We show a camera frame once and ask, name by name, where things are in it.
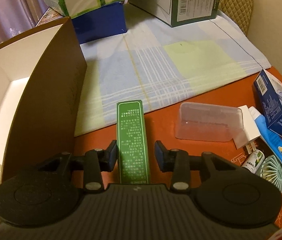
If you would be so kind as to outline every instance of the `small bottle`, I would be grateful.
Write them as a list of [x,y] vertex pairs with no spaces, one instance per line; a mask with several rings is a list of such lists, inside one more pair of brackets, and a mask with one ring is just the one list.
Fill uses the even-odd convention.
[[246,159],[246,161],[243,163],[241,167],[246,168],[251,173],[255,174],[263,161],[264,161],[264,154],[262,151],[257,149],[249,155],[249,157]]

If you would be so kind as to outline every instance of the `ribbed black surface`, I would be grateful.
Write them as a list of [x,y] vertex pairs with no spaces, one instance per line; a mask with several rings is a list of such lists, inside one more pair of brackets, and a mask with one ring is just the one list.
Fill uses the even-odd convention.
[[219,225],[187,195],[171,193],[165,185],[110,185],[101,194],[85,196],[75,212],[53,225],[0,224],[0,240],[265,240],[276,230],[274,225],[244,230]]

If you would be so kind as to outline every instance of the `clear plastic box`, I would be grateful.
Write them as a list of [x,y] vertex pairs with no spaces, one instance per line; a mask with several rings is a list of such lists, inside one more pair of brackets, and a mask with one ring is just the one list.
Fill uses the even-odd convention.
[[227,142],[243,130],[240,108],[182,103],[176,124],[176,138]]

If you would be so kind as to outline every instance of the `blue and white box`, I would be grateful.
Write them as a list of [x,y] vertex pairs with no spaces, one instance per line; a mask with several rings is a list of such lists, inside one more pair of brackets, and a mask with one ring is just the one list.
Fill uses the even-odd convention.
[[269,130],[282,136],[282,83],[271,73],[261,70],[254,81]]

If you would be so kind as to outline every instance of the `barcode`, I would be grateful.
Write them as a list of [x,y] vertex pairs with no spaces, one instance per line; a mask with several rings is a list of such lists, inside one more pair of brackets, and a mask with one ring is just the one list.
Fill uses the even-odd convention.
[[260,92],[261,92],[261,95],[263,96],[265,94],[265,92],[267,92],[267,87],[262,79],[262,76],[259,76],[257,78],[257,84],[258,84],[258,87],[260,89]]
[[188,0],[180,0],[179,15],[186,13],[186,6]]

